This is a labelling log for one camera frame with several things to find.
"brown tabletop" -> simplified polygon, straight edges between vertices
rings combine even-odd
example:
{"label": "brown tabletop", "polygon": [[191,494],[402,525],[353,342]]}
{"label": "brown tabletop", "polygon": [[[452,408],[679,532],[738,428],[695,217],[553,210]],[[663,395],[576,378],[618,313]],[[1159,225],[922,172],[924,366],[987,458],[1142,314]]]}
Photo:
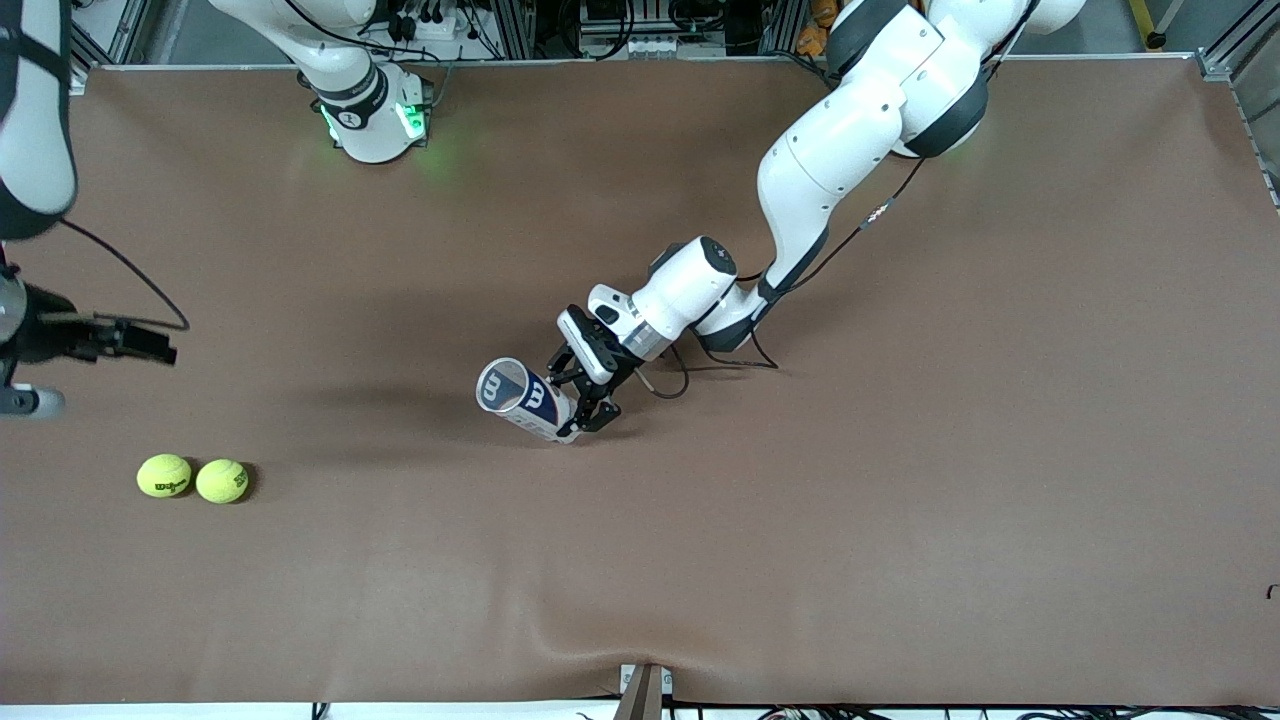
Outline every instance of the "brown tabletop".
{"label": "brown tabletop", "polygon": [[[572,447],[475,406],[667,243],[772,258],[755,167],[820,92],[465,68],[429,149],[361,167],[292,73],[95,73],[72,217],[195,329],[175,369],[22,369],[70,406],[0,425],[0,701],[572,697],[652,660],[698,701],[1280,703],[1280,220],[1192,61],[1005,65],[769,315],[781,372],[632,383]],[[10,256],[163,313],[65,231]],[[145,497],[157,452],[252,497]]]}

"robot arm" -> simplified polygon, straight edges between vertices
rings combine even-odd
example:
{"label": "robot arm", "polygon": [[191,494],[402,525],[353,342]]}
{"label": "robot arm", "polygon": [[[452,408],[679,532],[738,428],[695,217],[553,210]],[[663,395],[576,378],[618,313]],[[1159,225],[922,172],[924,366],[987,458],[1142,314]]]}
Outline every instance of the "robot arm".
{"label": "robot arm", "polygon": [[[67,122],[70,4],[0,6],[0,241],[42,234],[76,200]],[[168,336],[131,320],[81,315],[65,297],[26,284],[0,242],[0,416],[55,415],[61,395],[13,383],[19,363],[100,356],[174,364]]]}
{"label": "robot arm", "polygon": [[[632,296],[596,286],[588,301],[594,318],[576,306],[561,314],[566,342],[548,365],[547,382],[552,388],[572,382],[579,401],[556,418],[558,427],[526,421],[518,406],[508,410],[481,398],[481,407],[526,429],[539,427],[534,432],[543,437],[554,430],[556,439],[567,442],[613,420],[620,414],[613,389],[686,327],[708,351],[740,347],[817,260],[836,205],[890,151],[933,158],[964,142],[987,109],[982,65],[992,50],[1024,27],[1057,29],[1083,3],[934,0],[924,17],[906,0],[852,0],[827,45],[840,85],[760,161],[756,190],[777,255],[759,282],[736,282],[732,259],[710,238],[672,246]],[[650,306],[641,302],[646,297],[664,302]]]}
{"label": "robot arm", "polygon": [[430,83],[375,63],[364,28],[376,0],[210,0],[270,40],[319,96],[334,142],[361,163],[385,163],[426,138]]}

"cylindrical container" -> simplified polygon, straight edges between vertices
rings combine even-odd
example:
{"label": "cylindrical container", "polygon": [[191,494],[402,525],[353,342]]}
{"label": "cylindrical container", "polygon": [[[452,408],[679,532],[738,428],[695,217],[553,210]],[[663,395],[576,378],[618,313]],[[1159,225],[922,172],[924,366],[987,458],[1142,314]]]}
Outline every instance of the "cylindrical container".
{"label": "cylindrical container", "polygon": [[515,357],[499,357],[485,366],[476,383],[476,402],[543,439],[568,443],[579,436],[573,430],[556,437],[573,416],[573,401]]}

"metal bracket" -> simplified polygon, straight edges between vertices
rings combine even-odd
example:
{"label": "metal bracket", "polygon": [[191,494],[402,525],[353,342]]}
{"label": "metal bracket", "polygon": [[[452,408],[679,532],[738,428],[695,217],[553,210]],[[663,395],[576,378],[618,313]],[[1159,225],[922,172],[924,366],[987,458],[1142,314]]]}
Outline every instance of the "metal bracket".
{"label": "metal bracket", "polygon": [[662,697],[675,688],[671,670],[657,665],[623,665],[621,671],[622,702],[613,720],[660,720]]}

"yellow-green tennis ball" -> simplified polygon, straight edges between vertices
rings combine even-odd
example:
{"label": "yellow-green tennis ball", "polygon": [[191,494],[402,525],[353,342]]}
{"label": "yellow-green tennis ball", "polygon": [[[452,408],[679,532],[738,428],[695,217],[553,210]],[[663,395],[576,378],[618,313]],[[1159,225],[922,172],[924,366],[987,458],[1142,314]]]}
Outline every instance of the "yellow-green tennis ball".
{"label": "yellow-green tennis ball", "polygon": [[138,488],[151,497],[173,497],[189,482],[191,465],[177,455],[156,455],[138,468]]}
{"label": "yellow-green tennis ball", "polygon": [[219,505],[238,500],[248,489],[248,471],[234,460],[214,460],[196,475],[196,492]]}

